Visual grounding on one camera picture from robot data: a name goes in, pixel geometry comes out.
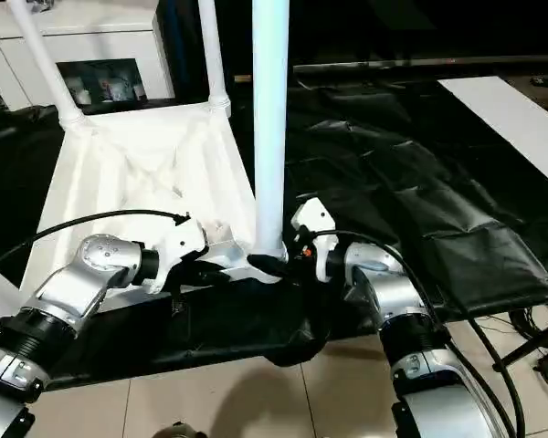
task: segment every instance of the cable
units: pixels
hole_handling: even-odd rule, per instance
[[[495,392],[491,388],[491,386],[483,379],[483,376],[480,375],[480,373],[477,371],[477,369],[473,366],[473,364],[467,359],[467,357],[458,349],[458,347],[455,345],[452,340],[447,342],[448,348],[455,354],[455,356],[458,357],[458,361],[467,369],[467,371],[470,373],[470,375],[475,379],[475,381],[479,384],[479,386],[483,389],[485,394],[488,396],[488,398],[491,401],[491,404],[497,411],[497,413],[501,417],[501,422],[503,422],[503,425],[507,429],[508,433],[510,434],[510,437],[515,436],[515,429],[513,428],[513,424],[511,423],[510,416],[508,415],[507,411],[501,404],[500,399],[498,399],[497,395],[495,395]]]
[[[525,339],[531,339],[541,332],[533,320],[532,308],[512,310],[509,315],[511,324]],[[548,341],[543,344],[543,347],[548,349]]]
[[[412,282],[417,287],[418,292],[420,293],[422,298],[425,300],[425,305],[427,307],[430,306],[428,308],[429,311],[434,314],[434,317],[437,316],[436,312],[434,311],[434,307],[432,307],[432,305],[430,304],[430,301],[428,300],[427,292],[422,286],[422,284],[420,283],[420,281],[418,280],[418,277],[416,276],[416,274],[414,273],[410,265],[406,263],[404,258],[397,251],[395,251],[394,248],[382,242],[379,242],[377,239],[374,239],[370,235],[357,233],[355,231],[324,230],[324,231],[318,231],[318,232],[312,233],[311,235],[313,239],[320,235],[349,235],[351,237],[359,237],[360,239],[363,239],[371,244],[374,244],[382,248],[384,251],[386,251],[386,253],[388,253],[395,260],[397,260],[397,262],[400,263],[400,265],[402,265],[402,267],[407,272]],[[520,395],[518,394],[518,391],[516,390],[515,384],[510,376],[510,373],[508,372],[506,366],[501,361],[501,357],[499,353],[497,352],[497,350],[495,350],[490,340],[487,338],[487,335],[485,335],[485,332],[481,329],[479,324],[477,324],[475,319],[470,317],[470,314],[465,308],[465,306],[460,302],[460,300],[457,297],[455,297],[454,294],[448,294],[448,297],[450,298],[451,301],[453,301],[453,303],[458,308],[463,318],[466,319],[468,323],[471,325],[471,328],[473,329],[473,331],[475,331],[475,333],[481,340],[481,343],[483,344],[487,352],[490,354],[495,364],[500,368],[501,376],[503,377],[505,385],[508,388],[508,391],[511,397],[511,403],[513,404],[513,410],[515,411],[516,429],[515,431],[513,430],[513,428],[511,428],[511,430],[508,429],[508,433],[510,434],[510,437],[515,436],[517,438],[524,438],[525,437],[525,420],[523,416],[522,402],[520,401]],[[507,413],[505,412],[505,410],[503,410],[503,412],[504,414],[502,414],[501,411],[499,411],[501,418],[503,418],[504,415],[507,416]]]
[[[69,228],[71,226],[75,226],[79,224],[85,224],[86,222],[97,221],[98,219],[104,219],[106,217],[124,216],[129,214],[146,214],[150,216],[170,217],[172,219],[176,219],[180,217],[178,214],[175,214],[175,213],[161,212],[158,210],[116,210],[113,212],[90,214],[89,216],[79,217],[77,219],[73,219],[72,221],[64,222],[63,224],[51,226],[50,228],[47,228],[46,230],[43,230],[27,238],[27,240],[25,240],[23,243],[10,248],[8,251],[0,255],[0,264],[4,262],[8,257],[20,251],[21,249],[27,246],[30,246],[37,240],[42,239],[43,237],[46,237],[47,235],[52,235],[53,233],[56,233],[57,231],[61,231],[65,228]]]

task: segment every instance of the white pipe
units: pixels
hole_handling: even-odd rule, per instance
[[[8,5],[53,95],[58,110],[59,123],[65,128],[71,123],[82,120],[84,118],[83,113],[75,105],[57,65],[47,52],[45,42],[26,6],[26,0],[8,0]]]
[[[212,110],[225,110],[229,117],[231,115],[231,101],[226,92],[226,81],[223,75],[214,0],[199,0],[199,15],[201,16],[205,63],[209,80],[209,105]]]
[[[286,78],[290,0],[253,0],[254,150],[256,245],[254,252],[282,258]]]

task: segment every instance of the floor tile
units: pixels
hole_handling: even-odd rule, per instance
[[[37,420],[28,438],[121,438],[128,381],[44,393],[30,405]]]
[[[211,438],[311,438],[300,367],[263,358],[132,379],[125,438],[148,438],[174,422]]]
[[[302,368],[317,438],[393,438],[396,401],[378,337],[330,342]]]
[[[497,317],[508,319],[507,315],[498,315]],[[497,319],[479,318],[478,323],[484,327],[485,333],[501,356],[516,349],[524,342],[522,336],[515,333],[511,325]],[[492,359],[469,327],[469,324],[460,322],[450,324],[449,327],[459,348],[488,381],[510,416],[514,418],[511,399],[505,383],[500,374],[491,368]],[[540,357],[541,353],[535,351],[509,368],[522,399],[522,406],[526,415],[527,433],[548,429],[548,385],[532,369]]]

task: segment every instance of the power cord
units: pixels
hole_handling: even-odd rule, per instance
[[[397,262],[400,265],[402,265],[402,267],[404,268],[404,270],[407,272],[408,276],[410,277],[410,280],[412,281],[414,286],[417,288],[418,293],[423,298],[428,311],[433,315],[433,318],[435,318],[435,321],[438,321],[437,313],[434,310],[434,307],[432,306],[432,304],[430,303],[427,292],[422,286],[422,283],[420,282],[420,280],[418,279],[418,277],[416,276],[416,274],[414,273],[410,265],[404,260],[404,258],[396,250],[394,250],[394,248],[384,244],[383,242],[378,241],[377,239],[371,237],[370,235],[366,235],[364,233],[357,233],[355,231],[323,230],[323,231],[317,231],[317,232],[311,233],[312,239],[315,239],[316,237],[319,237],[321,235],[347,235],[350,237],[357,237],[357,238],[363,239],[364,241],[370,244],[373,244],[382,248],[384,251],[386,251],[387,254],[392,256],[395,260],[397,260]],[[487,383],[485,382],[483,377],[479,374],[479,372],[472,366],[468,368],[469,372],[471,373],[473,378],[477,381],[477,383],[481,386],[481,388],[485,391],[485,393],[488,394],[488,397],[490,397],[491,403],[493,404],[495,410],[500,415],[501,420],[503,421],[503,424],[505,425],[510,437],[524,438],[525,437],[525,420],[523,416],[522,402],[520,401],[520,395],[518,394],[518,391],[515,387],[515,383],[513,382],[513,379],[511,378],[510,373],[508,372],[507,368],[501,361],[501,357],[499,353],[497,352],[497,350],[495,350],[490,340],[487,338],[487,335],[485,335],[485,332],[481,329],[480,325],[477,324],[475,319],[470,317],[469,312],[467,311],[465,306],[460,302],[460,300],[457,297],[454,296],[454,294],[448,294],[448,298],[458,308],[463,318],[466,319],[468,323],[471,325],[471,328],[473,329],[473,331],[475,331],[481,343],[483,344],[487,352],[490,354],[495,364],[497,364],[497,366],[500,368],[501,376],[503,377],[503,380],[510,393],[511,403],[513,404],[513,410],[515,410],[516,429],[513,429],[513,425],[511,424],[511,421],[509,420],[508,413],[505,411],[505,409],[499,402],[499,399],[495,397],[495,394],[493,394],[493,398],[491,398],[492,389],[489,387],[489,385],[487,385]],[[469,363],[467,358],[462,356],[462,354],[461,356],[459,356],[459,360],[461,361],[461,363],[463,362],[463,360],[466,363]]]
[[[171,219],[175,221],[182,218],[182,216],[180,216],[179,214],[161,212],[159,210],[116,210],[113,212],[90,214],[89,216],[83,216],[77,219],[73,219],[72,221],[67,221],[59,225],[51,226],[50,228],[47,228],[46,230],[43,230],[39,233],[36,233],[35,235],[32,235],[21,244],[18,244],[10,248],[8,251],[0,255],[0,264],[3,263],[8,257],[20,251],[21,249],[26,248],[27,246],[31,246],[37,240],[42,239],[43,237],[46,237],[48,235],[52,235],[53,233],[56,233],[57,231],[61,231],[65,228],[69,228],[71,226],[75,226],[79,224],[85,224],[86,222],[97,221],[98,219],[104,219],[106,217],[125,216],[130,214],[144,214],[144,215],[150,215],[150,216],[170,217]]]

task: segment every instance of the black tarp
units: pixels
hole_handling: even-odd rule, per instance
[[[237,90],[231,123],[252,180],[250,91]],[[0,206],[0,250],[38,220],[61,139],[45,114],[0,125],[13,205]],[[291,89],[286,162],[285,215],[319,196],[338,228],[382,236],[443,319],[459,318],[449,294],[475,316],[548,302],[548,180],[437,83]],[[17,203],[36,216],[17,215]],[[327,339],[373,331],[364,302],[337,285],[245,281],[184,302],[174,318],[168,299],[96,316],[51,389],[257,355],[296,363]]]

